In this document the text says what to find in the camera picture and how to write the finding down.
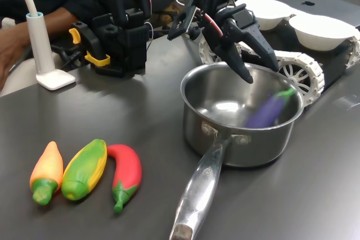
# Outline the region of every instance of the saucepan handle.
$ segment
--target saucepan handle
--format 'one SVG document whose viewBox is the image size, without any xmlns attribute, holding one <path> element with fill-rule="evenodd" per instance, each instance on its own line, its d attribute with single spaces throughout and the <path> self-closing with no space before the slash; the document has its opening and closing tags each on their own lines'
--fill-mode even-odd
<svg viewBox="0 0 360 240">
<path fill-rule="evenodd" d="M 192 175 L 176 210 L 170 240 L 193 240 L 209 211 L 228 139 L 216 137 Z"/>
</svg>

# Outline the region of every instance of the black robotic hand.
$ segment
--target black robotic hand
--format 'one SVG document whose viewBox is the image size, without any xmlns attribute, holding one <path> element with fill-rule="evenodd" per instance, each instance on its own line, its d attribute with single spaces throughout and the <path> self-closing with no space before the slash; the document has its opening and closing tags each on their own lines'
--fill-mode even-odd
<svg viewBox="0 0 360 240">
<path fill-rule="evenodd" d="M 230 0 L 189 0 L 185 9 L 175 18 L 168 39 L 188 33 L 195 13 L 201 18 L 202 33 L 210 49 L 246 82 L 253 78 L 247 70 L 235 43 L 245 42 L 259 56 L 265 67 L 278 71 L 275 53 L 259 31 L 254 14 L 242 4 L 229 7 Z"/>
</svg>

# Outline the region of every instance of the purple eggplant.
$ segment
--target purple eggplant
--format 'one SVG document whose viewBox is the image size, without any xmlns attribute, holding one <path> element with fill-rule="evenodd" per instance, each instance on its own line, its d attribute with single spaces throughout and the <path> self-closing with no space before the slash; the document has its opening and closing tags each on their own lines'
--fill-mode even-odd
<svg viewBox="0 0 360 240">
<path fill-rule="evenodd" d="M 289 98 L 296 93 L 290 88 L 281 91 L 266 100 L 261 108 L 247 120 L 245 127 L 249 129 L 268 128 L 274 124 L 286 106 Z"/>
</svg>

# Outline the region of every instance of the red chili pepper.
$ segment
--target red chili pepper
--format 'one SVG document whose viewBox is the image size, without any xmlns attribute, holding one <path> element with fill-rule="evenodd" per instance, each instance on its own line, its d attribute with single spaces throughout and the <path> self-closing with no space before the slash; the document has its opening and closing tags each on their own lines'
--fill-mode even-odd
<svg viewBox="0 0 360 240">
<path fill-rule="evenodd" d="M 125 204 L 138 189 L 141 181 L 141 163 L 135 151 L 123 144 L 107 147 L 107 154 L 116 161 L 112 194 L 115 212 L 121 212 Z"/>
</svg>

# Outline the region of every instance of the paper bowl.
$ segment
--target paper bowl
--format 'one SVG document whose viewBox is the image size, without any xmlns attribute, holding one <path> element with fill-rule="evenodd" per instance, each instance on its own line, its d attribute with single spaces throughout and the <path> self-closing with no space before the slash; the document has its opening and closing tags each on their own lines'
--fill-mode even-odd
<svg viewBox="0 0 360 240">
<path fill-rule="evenodd" d="M 276 0 L 238 0 L 236 5 L 246 4 L 259 21 L 260 30 L 275 28 L 282 19 L 293 14 L 293 9 Z"/>
<path fill-rule="evenodd" d="M 299 42 L 312 50 L 330 51 L 355 34 L 356 28 L 320 15 L 298 15 L 289 20 Z"/>
</svg>

